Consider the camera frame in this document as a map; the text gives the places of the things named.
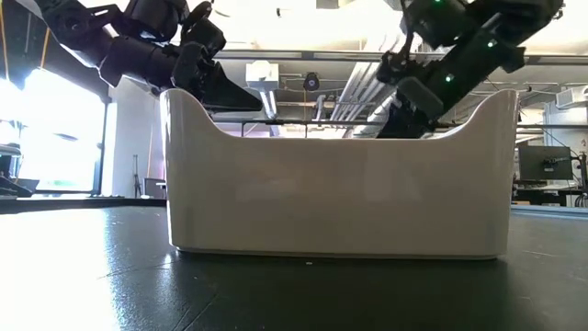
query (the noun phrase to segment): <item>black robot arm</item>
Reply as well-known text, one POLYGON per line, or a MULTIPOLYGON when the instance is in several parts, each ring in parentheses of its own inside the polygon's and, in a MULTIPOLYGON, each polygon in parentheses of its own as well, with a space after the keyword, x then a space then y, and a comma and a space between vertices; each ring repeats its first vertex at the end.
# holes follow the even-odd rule
POLYGON ((100 77, 116 86, 125 75, 154 93, 179 87, 210 111, 257 111, 261 102, 230 81, 212 57, 226 40, 203 2, 192 12, 186 0, 131 0, 86 8, 76 0, 35 0, 55 39, 100 77), (111 37, 110 25, 119 35, 111 37), (179 46, 170 43, 182 25, 179 46))
POLYGON ((519 45, 544 28, 562 0, 413 0, 403 3, 407 44, 382 56, 378 80, 397 87, 379 138, 419 138, 498 67, 525 65, 519 45), (409 58, 412 34, 432 48, 453 47, 439 61, 409 58))

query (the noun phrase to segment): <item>black table surface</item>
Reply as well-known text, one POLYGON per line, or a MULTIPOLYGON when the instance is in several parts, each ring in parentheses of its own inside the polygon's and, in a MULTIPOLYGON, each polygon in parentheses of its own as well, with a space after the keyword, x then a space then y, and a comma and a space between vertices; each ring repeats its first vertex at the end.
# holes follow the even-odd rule
POLYGON ((588 330, 581 219, 513 215, 491 261, 180 254, 156 207, 2 215, 0 248, 0 330, 588 330))

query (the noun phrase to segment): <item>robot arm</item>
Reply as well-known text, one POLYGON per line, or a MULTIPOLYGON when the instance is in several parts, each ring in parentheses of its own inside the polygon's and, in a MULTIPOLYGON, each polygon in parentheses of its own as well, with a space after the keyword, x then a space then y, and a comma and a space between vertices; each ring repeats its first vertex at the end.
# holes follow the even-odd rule
POLYGON ((419 138, 498 67, 525 65, 519 45, 560 14, 562 0, 401 0, 407 43, 386 52, 378 80, 397 87, 379 138, 419 138), (432 48, 453 47, 430 63, 409 58, 412 34, 432 48))
POLYGON ((210 111, 257 111, 261 102, 231 82, 212 57, 226 40, 209 20, 210 3, 192 12, 186 0, 131 0, 86 8, 76 0, 35 0, 55 39, 116 86, 125 75, 159 93, 180 87, 210 111), (110 25, 119 35, 111 37, 110 25), (182 25, 179 46, 169 41, 182 25))

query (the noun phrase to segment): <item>computer monitor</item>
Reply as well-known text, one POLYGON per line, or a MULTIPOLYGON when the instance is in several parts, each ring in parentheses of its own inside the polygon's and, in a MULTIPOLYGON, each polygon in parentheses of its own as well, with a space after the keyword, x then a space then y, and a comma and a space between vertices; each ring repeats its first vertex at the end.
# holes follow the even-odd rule
POLYGON ((519 146, 518 163, 523 180, 573 179, 570 147, 519 146))

